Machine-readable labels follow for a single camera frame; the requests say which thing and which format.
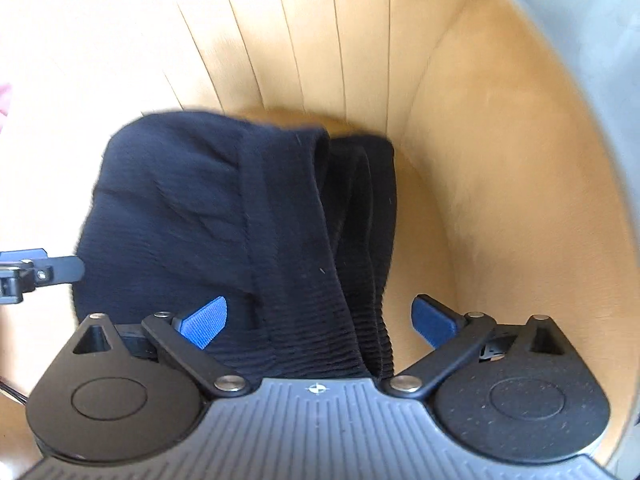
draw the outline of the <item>ribbed gray surface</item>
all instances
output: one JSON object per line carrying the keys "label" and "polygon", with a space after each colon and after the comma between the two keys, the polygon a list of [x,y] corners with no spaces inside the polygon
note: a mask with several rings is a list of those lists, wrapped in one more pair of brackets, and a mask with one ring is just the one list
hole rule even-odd
{"label": "ribbed gray surface", "polygon": [[414,400],[370,380],[265,380],[215,402],[197,430],[137,464],[90,467],[54,459],[26,480],[586,480],[612,478],[586,456],[551,466],[492,462],[457,446]]}

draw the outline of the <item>silver rivet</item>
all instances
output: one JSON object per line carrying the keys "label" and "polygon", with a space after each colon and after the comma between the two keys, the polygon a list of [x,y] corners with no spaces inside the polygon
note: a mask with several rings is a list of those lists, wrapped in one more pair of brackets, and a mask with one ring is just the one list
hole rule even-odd
{"label": "silver rivet", "polygon": [[412,375],[398,375],[389,381],[390,386],[404,394],[412,394],[422,386],[422,381]]}
{"label": "silver rivet", "polygon": [[239,392],[246,386],[246,381],[237,375],[223,375],[218,377],[213,384],[223,392]]}

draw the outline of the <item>round black pad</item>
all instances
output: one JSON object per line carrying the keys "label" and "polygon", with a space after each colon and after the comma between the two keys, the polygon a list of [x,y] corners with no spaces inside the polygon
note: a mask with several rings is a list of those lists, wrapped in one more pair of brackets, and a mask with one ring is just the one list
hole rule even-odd
{"label": "round black pad", "polygon": [[549,463],[593,443],[609,405],[584,365],[529,354],[470,365],[434,398],[439,423],[455,440],[494,459]]}
{"label": "round black pad", "polygon": [[95,420],[120,420],[146,403],[146,388],[131,379],[105,377],[80,386],[71,400],[74,408]]}
{"label": "round black pad", "polygon": [[492,406],[516,420],[543,420],[564,406],[564,394],[553,384],[538,379],[505,379],[489,393]]}

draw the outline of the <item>folded black fabric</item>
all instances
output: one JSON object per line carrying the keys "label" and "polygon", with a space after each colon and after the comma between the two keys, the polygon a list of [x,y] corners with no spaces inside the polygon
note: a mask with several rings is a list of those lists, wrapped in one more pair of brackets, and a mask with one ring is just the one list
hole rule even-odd
{"label": "folded black fabric", "polygon": [[78,244],[76,314],[138,323],[223,296],[226,325],[206,351],[249,380],[388,378],[395,222],[386,139],[146,116],[105,150]]}

